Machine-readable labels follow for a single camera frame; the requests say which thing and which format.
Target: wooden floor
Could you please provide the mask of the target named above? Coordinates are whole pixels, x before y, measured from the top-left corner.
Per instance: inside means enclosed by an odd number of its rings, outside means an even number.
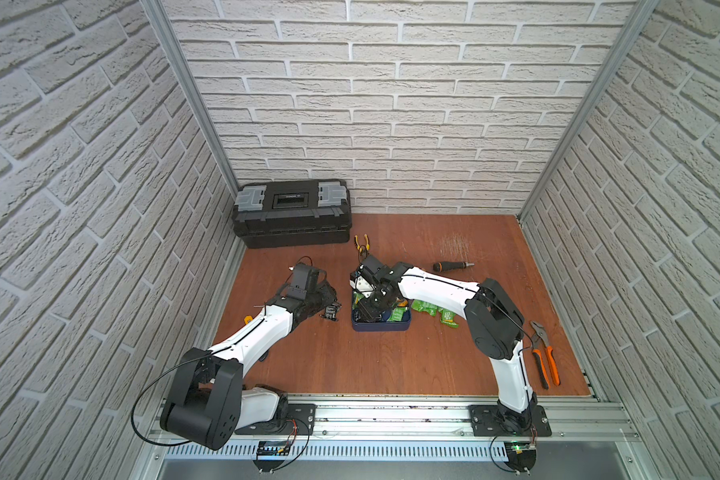
[[[408,262],[425,270],[438,260],[476,263],[444,275],[481,282],[495,278],[526,319],[545,326],[561,384],[541,389],[538,371],[525,351],[531,385],[539,395],[589,395],[528,245],[512,216],[371,215],[353,216],[352,235],[368,234],[371,253],[392,265]],[[355,332],[350,322],[349,274],[358,264],[354,243],[248,250],[216,334],[221,341],[255,316],[283,283],[301,255],[328,273],[345,305],[331,322],[304,321],[250,369],[245,384],[263,383],[293,393],[387,393],[415,395],[497,395],[489,359],[474,346],[466,320],[452,329],[439,316],[413,312],[406,332]]]

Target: screwdriver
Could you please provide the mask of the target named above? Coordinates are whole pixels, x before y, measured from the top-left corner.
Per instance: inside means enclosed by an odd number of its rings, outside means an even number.
[[[472,266],[469,262],[437,262],[432,265],[432,270],[435,272],[447,272],[448,270],[456,270],[459,268],[467,268]]]

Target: metal extrusion profile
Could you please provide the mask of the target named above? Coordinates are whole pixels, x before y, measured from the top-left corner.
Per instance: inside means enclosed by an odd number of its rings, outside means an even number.
[[[219,133],[216,132],[216,127],[213,125],[210,113],[208,113],[208,107],[202,100],[200,90],[190,71],[190,64],[186,61],[186,57],[184,57],[181,43],[179,43],[179,39],[173,31],[163,3],[160,0],[141,0],[141,5],[144,6],[144,12],[150,20],[152,28],[155,30],[157,39],[160,40],[160,44],[163,46],[163,51],[166,54],[168,63],[172,67],[173,73],[176,75],[176,80],[184,91],[184,95],[186,95],[186,101],[192,108],[195,120],[197,120],[200,131],[206,138],[206,142],[208,142],[208,148],[211,150],[213,159],[216,161],[216,164],[219,165],[227,187],[230,188],[233,195],[237,195],[240,184],[237,178],[235,178],[235,172],[230,165],[230,159],[226,156],[226,151],[221,143]]]
[[[416,442],[473,442],[468,407],[495,405],[497,397],[330,396],[289,395],[290,402],[314,403],[313,438],[331,441],[391,440]],[[640,438],[620,403],[589,397],[540,397],[547,410],[551,437],[538,442],[639,442]],[[153,430],[150,437],[170,442],[180,437]],[[258,438],[257,436],[233,436]],[[498,436],[510,441],[512,436]]]
[[[488,438],[472,435],[468,406],[493,405],[498,399],[495,396],[296,394],[288,395],[288,399],[317,405],[312,449],[303,457],[308,460],[489,462],[491,455],[501,460],[504,443],[515,439],[497,437],[493,445],[496,451],[489,454]],[[551,437],[538,438],[539,443],[615,442],[624,452],[624,462],[633,459],[635,475],[643,475],[633,476],[635,480],[653,479],[645,475],[650,465],[646,468],[645,456],[639,455],[644,447],[620,403],[598,402],[590,397],[544,396],[539,398],[539,404],[546,408],[553,430]],[[148,436],[161,442],[182,439],[161,430],[152,430]],[[139,475],[132,478],[154,480],[165,458],[248,459],[255,456],[255,445],[261,439],[286,437],[235,435],[215,452],[192,444],[156,448],[143,459]]]
[[[638,0],[635,4],[618,38],[610,47],[608,55],[603,60],[600,70],[584,93],[584,99],[574,112],[574,116],[566,126],[555,149],[552,150],[552,155],[541,171],[536,185],[530,192],[525,204],[523,204],[523,208],[520,209],[520,213],[518,214],[520,225],[524,224],[528,219],[528,215],[538,202],[541,193],[544,192],[544,188],[547,187],[550,178],[552,178],[552,174],[556,171],[557,165],[562,161],[563,156],[565,156],[576,139],[576,136],[584,127],[586,120],[595,109],[597,102],[600,101],[600,97],[606,88],[608,88],[608,85],[610,85],[611,80],[613,80],[616,75],[616,71],[621,66],[624,58],[626,58],[626,54],[629,53],[640,32],[643,31],[643,27],[648,23],[648,18],[653,13],[653,9],[656,8],[658,4],[659,0]]]
[[[246,245],[242,242],[242,240],[240,240],[240,238],[235,238],[232,243],[232,247],[230,248],[230,253],[227,255],[224,263],[221,276],[219,277],[219,283],[213,291],[211,301],[208,305],[208,310],[206,311],[200,325],[200,331],[198,332],[197,337],[197,346],[199,348],[205,348],[213,344],[213,337],[216,334],[216,330],[219,328],[219,322],[221,321],[224,307],[226,306],[227,300],[230,298],[232,284],[235,282],[237,272],[242,264],[242,256],[245,252]],[[160,408],[162,408],[161,404],[148,406],[146,409],[149,413],[145,413],[145,418],[152,418],[154,425],[157,425],[159,421],[158,412],[160,411]],[[141,446],[136,464],[131,471],[131,480],[157,478],[157,474],[160,472],[160,466],[163,463],[163,458],[165,457],[167,451],[167,447],[152,446],[148,443],[144,443]]]
[[[530,235],[528,235],[528,231],[526,230],[525,225],[520,226],[520,231],[523,232],[523,236],[525,237],[525,243],[528,244],[528,248],[530,249],[530,255],[534,258],[534,262],[536,262],[536,265],[538,266],[539,274],[541,274],[541,279],[547,287],[547,292],[550,294],[552,307],[557,313],[557,317],[560,319],[560,325],[563,327],[563,331],[565,332],[565,336],[568,339],[568,343],[570,343],[571,349],[573,349],[574,355],[576,356],[576,360],[578,361],[579,365],[586,372],[586,379],[591,385],[591,389],[594,390],[595,397],[599,398],[600,400],[605,400],[606,402],[616,401],[618,398],[607,398],[607,395],[605,394],[605,389],[600,384],[600,380],[597,379],[596,375],[594,374],[594,369],[592,368],[590,359],[587,358],[586,352],[584,351],[584,348],[579,341],[579,337],[576,334],[576,331],[578,331],[578,329],[582,327],[574,327],[574,323],[570,320],[570,312],[568,312],[568,310],[565,308],[565,304],[563,304],[563,301],[560,298],[560,294],[557,292],[557,288],[552,283],[549,272],[547,272],[547,267],[543,263],[539,262],[541,255],[539,255],[538,247],[534,239]]]

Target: pliers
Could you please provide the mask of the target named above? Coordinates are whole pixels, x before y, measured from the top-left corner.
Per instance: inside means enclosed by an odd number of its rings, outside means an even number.
[[[550,364],[552,382],[554,382],[555,385],[559,385],[560,374],[557,372],[557,363],[552,356],[552,345],[550,345],[549,337],[547,337],[547,331],[544,329],[543,325],[535,321],[531,321],[530,324],[536,331],[536,333],[530,338],[530,342],[532,344],[534,360],[536,360],[536,366],[538,367],[539,375],[541,376],[541,386],[545,389],[549,389],[549,377],[547,377],[547,370],[544,368],[544,362],[541,359],[541,349],[537,346],[539,343],[543,343],[546,346],[545,350],[547,352],[547,361]]]
[[[365,245],[360,244],[358,241],[358,236],[355,235],[355,248],[358,249],[358,256],[360,256],[360,260],[364,260],[366,256],[368,256],[371,253],[371,244],[368,242],[368,234],[364,235],[365,237]]]

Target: black toolbox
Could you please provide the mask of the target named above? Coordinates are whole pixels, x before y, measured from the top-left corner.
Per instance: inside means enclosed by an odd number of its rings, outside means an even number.
[[[232,230],[248,248],[341,244],[351,227],[344,180],[248,184],[232,210]]]

